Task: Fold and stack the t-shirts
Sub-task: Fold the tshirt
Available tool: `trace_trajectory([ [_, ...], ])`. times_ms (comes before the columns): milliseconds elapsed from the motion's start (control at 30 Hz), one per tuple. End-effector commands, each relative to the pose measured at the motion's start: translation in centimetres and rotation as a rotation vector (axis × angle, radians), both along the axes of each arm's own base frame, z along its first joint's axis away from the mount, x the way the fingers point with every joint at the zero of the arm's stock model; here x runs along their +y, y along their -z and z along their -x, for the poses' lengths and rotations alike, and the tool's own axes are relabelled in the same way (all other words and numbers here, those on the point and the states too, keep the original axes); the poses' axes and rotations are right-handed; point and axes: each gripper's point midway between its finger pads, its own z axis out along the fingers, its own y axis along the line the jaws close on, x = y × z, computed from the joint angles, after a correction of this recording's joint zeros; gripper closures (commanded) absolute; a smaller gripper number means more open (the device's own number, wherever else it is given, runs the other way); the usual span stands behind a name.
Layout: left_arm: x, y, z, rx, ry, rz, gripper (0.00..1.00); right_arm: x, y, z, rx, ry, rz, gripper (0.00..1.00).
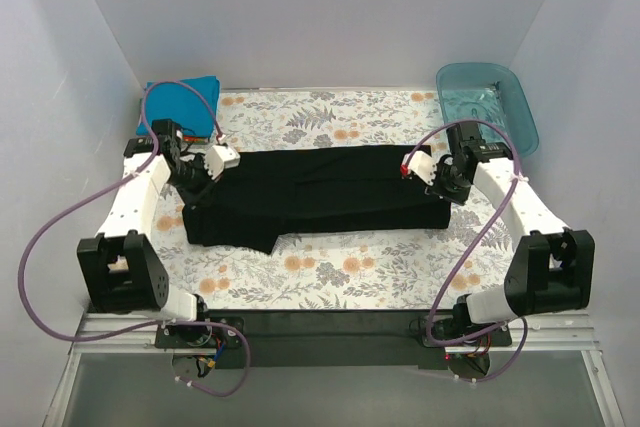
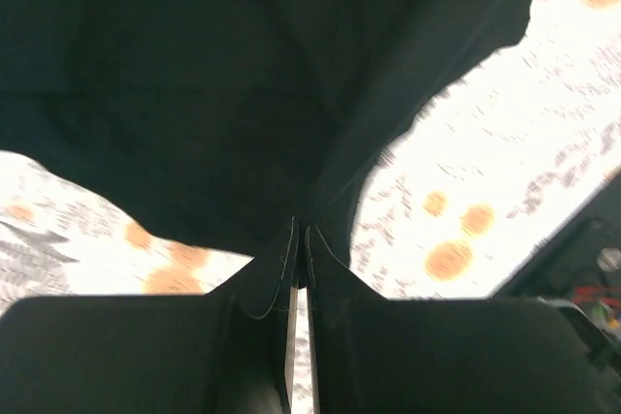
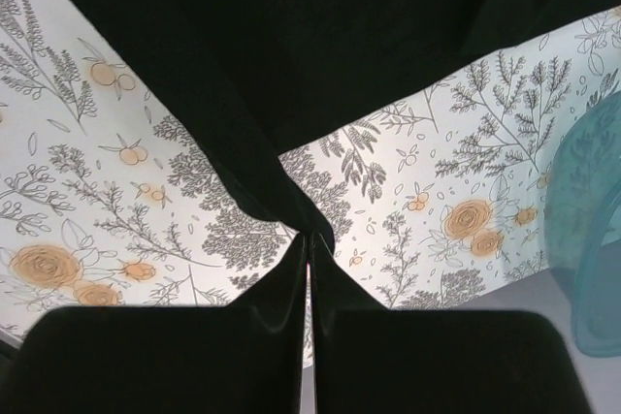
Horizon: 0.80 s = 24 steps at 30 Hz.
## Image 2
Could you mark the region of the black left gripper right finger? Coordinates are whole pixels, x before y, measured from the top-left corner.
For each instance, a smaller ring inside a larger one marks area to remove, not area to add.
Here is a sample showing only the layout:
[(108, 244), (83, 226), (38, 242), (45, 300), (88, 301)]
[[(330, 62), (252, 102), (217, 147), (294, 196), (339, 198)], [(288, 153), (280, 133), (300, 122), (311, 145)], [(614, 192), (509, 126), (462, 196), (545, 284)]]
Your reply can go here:
[(603, 413), (604, 377), (539, 300), (390, 301), (306, 232), (319, 413)]

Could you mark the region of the black t shirt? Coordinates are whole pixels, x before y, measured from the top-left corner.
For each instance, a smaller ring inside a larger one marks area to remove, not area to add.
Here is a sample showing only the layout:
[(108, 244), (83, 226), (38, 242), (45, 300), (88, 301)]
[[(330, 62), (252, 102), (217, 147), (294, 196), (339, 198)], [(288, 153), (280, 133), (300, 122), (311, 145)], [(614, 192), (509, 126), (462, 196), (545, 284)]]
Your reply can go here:
[(151, 233), (342, 257), (383, 149), (517, 44), (532, 0), (1, 0), (1, 146)]

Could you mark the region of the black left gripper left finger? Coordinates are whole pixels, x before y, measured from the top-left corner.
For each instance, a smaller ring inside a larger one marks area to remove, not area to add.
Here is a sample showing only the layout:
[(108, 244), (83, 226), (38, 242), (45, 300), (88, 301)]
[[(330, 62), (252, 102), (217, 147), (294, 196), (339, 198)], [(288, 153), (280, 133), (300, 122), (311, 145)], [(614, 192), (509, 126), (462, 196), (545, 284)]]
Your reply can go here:
[(29, 298), (1, 319), (5, 413), (287, 413), (297, 223), (205, 295)]

